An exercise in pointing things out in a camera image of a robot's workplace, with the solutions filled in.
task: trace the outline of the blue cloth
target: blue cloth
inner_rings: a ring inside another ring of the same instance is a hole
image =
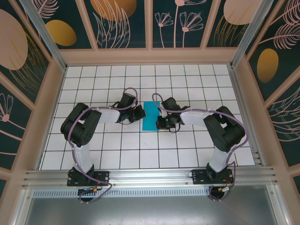
[[[159,110],[154,102],[144,102],[144,110],[146,117],[142,120],[142,130],[144,131],[158,131],[156,129],[156,121],[158,120]]]

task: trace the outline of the black bracket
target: black bracket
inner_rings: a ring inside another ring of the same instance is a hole
[[[109,171],[94,171],[94,166],[90,171],[87,172],[87,175],[95,178],[99,181],[109,182]],[[84,176],[81,172],[77,171],[74,167],[68,172],[67,179],[68,187],[95,187],[95,186],[108,186],[107,184],[99,184],[93,180],[90,180]]]
[[[190,178],[193,179],[193,184],[226,184],[226,179],[233,183],[233,172],[231,169],[224,169],[217,173],[214,181],[207,174],[207,169],[192,170]]]

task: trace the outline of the enclosure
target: enclosure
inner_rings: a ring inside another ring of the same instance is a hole
[[[1,224],[299,224],[299,24],[299,0],[1,1]],[[146,117],[97,125],[90,157],[113,187],[80,204],[61,126],[128,87]],[[213,157],[209,129],[157,129],[153,93],[247,127],[226,200],[189,176]]]

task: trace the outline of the purple cable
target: purple cable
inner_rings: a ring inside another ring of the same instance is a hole
[[[239,147],[242,147],[242,146],[243,146],[244,144],[246,144],[247,141],[249,140],[249,131],[248,131],[247,127],[246,127],[241,121],[239,121],[238,119],[236,119],[235,117],[233,117],[233,116],[231,116],[231,115],[228,115],[228,114],[226,114],[226,113],[218,112],[218,111],[214,111],[214,110],[206,110],[206,109],[186,109],[186,110],[181,110],[181,111],[174,111],[174,110],[167,110],[167,109],[164,109],[164,108],[161,107],[159,104],[157,104],[156,101],[154,100],[154,96],[155,96],[155,95],[159,96],[160,99],[161,99],[161,101],[163,101],[163,97],[162,97],[160,94],[154,93],[154,94],[152,94],[152,101],[154,102],[154,104],[155,104],[159,109],[161,109],[161,110],[163,110],[163,111],[166,111],[166,112],[168,112],[168,113],[185,113],[185,112],[191,112],[191,111],[196,111],[196,112],[198,111],[198,112],[204,112],[204,113],[216,113],[216,114],[219,114],[219,115],[222,115],[222,116],[226,116],[226,117],[228,117],[228,118],[234,120],[235,122],[237,122],[238,124],[240,124],[240,125],[242,126],[242,128],[245,130],[245,133],[246,133],[246,139],[245,139],[245,141],[244,141],[242,144],[237,145],[237,146],[235,146],[235,147],[233,147],[233,148],[231,149],[231,151],[230,151],[230,153],[229,153],[229,155],[228,155],[228,157],[227,157],[227,160],[226,160],[226,164],[227,164],[227,165],[232,165],[232,164],[233,164],[233,173],[234,173],[234,176],[233,176],[233,183],[232,183],[232,186],[234,187],[234,184],[235,184],[236,165],[235,165],[235,161],[233,161],[233,162],[230,163],[230,164],[228,164],[228,161],[229,161],[231,155],[233,154],[233,152],[234,152],[235,150],[237,150]],[[217,198],[215,198],[214,196],[211,195],[211,190],[212,190],[213,187],[214,187],[213,185],[210,187],[210,190],[209,190],[209,198],[210,198],[211,200],[219,200],[219,201],[221,201],[220,199],[217,199]],[[229,196],[229,193],[223,198],[223,200],[226,199],[226,198]]]
[[[133,102],[131,105],[125,107],[125,108],[113,108],[113,109],[116,109],[116,110],[126,110],[126,109],[131,108],[134,104],[136,104],[136,103],[138,102],[137,91],[136,91],[136,89],[134,89],[134,88],[126,88],[126,89],[123,91],[123,93],[125,93],[125,91],[127,91],[128,89],[131,89],[131,90],[134,90],[134,91],[135,91],[135,100],[134,100],[134,102]],[[91,176],[87,175],[87,174],[82,170],[82,168],[79,166],[79,164],[78,164],[78,162],[77,162],[77,160],[76,160],[76,157],[75,157],[74,144],[71,142],[71,134],[72,134],[72,132],[73,132],[73,130],[74,130],[74,127],[76,126],[77,122],[81,119],[81,117],[82,117],[86,112],[88,112],[89,110],[93,110],[93,109],[94,109],[94,110],[98,110],[98,109],[111,109],[111,107],[103,107],[103,106],[100,106],[100,107],[89,107],[89,108],[87,108],[87,109],[84,110],[84,111],[77,117],[77,119],[74,121],[74,123],[73,123],[73,125],[71,126],[71,129],[70,129],[70,131],[69,131],[69,134],[68,134],[68,136],[67,136],[67,141],[69,142],[69,144],[70,144],[71,147],[72,147],[72,156],[73,156],[74,163],[75,163],[75,165],[78,167],[79,171],[80,171],[84,176],[86,176],[87,178],[89,178],[89,179],[92,180],[92,181],[95,181],[95,182],[100,183],[100,184],[110,185],[110,187],[109,187],[105,192],[103,192],[100,196],[98,196],[97,198],[94,198],[94,199],[92,199],[92,200],[90,200],[90,201],[88,201],[88,202],[84,202],[84,201],[81,199],[82,195],[85,194],[85,192],[82,192],[82,193],[79,195],[79,200],[80,200],[81,203],[85,203],[85,204],[94,203],[95,201],[99,200],[103,195],[106,194],[106,192],[108,192],[108,191],[113,187],[113,185],[112,185],[111,183],[109,183],[109,182],[104,182],[104,181],[100,181],[100,180],[97,180],[97,179],[95,179],[95,178],[92,178]]]

